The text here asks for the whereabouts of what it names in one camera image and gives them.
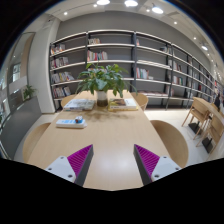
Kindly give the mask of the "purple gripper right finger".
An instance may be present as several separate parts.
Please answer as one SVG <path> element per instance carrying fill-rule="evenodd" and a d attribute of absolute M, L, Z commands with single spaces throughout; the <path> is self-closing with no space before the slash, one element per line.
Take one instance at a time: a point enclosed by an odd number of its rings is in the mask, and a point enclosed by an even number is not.
<path fill-rule="evenodd" d="M 134 145 L 133 154 L 144 185 L 148 185 L 181 170 L 181 167 L 171 158 L 158 156 L 137 144 Z"/>

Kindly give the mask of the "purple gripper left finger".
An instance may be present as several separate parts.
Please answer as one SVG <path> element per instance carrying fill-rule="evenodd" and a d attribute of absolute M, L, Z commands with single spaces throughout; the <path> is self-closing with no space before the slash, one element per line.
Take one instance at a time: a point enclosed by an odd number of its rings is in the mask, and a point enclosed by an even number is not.
<path fill-rule="evenodd" d="M 70 156 L 59 156 L 46 171 L 82 186 L 93 157 L 93 145 L 86 146 Z"/>

